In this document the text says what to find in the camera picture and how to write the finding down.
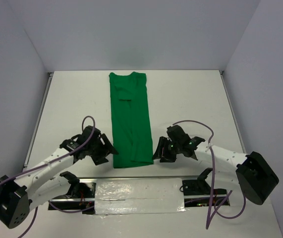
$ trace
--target gray wall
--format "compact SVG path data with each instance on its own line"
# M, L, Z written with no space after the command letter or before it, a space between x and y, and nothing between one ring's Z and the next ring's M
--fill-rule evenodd
M28 36L0 0L0 177L23 167L46 82Z
M283 233L283 1L261 0L225 81L248 151L262 153L280 178L271 198Z
M8 0L48 70L225 69L259 0Z

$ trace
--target green cloth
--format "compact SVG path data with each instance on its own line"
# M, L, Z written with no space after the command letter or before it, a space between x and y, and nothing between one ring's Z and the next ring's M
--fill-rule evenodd
M153 164L146 81L144 73L110 73L114 168Z

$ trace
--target white table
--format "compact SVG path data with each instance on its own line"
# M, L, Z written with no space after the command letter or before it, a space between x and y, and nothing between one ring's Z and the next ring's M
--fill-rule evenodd
M112 71L57 71L54 73L42 111L31 153L32 167L50 155L67 138L81 132L86 115L96 120L96 127L112 141L109 73ZM114 71L128 75L131 71ZM149 115L154 151L160 136L173 122L194 119L209 125L215 132L213 144L242 152L234 118L220 73L216 70L151 70L147 74ZM190 136L208 138L209 131L200 125L181 125ZM113 169L109 163L95 166L90 158L78 162L68 171L81 178L166 177L199 175L202 168L194 160L178 158L172 164ZM233 193L231 206L223 207L225 215L237 214L242 206L239 191ZM246 211L233 221L218 216L205 230L206 207L188 209L177 214L135 214L97 216L63 214L39 208L38 218L25 236L35 237L219 237L219 238L281 238L278 223L268 199L262 206L247 203ZM14 230L0 223L0 237L17 237L29 225L32 214Z

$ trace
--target clear plastic sheet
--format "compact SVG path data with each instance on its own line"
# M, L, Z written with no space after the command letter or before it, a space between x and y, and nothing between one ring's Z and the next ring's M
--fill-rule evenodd
M99 179L96 214L176 213L185 211L180 178Z

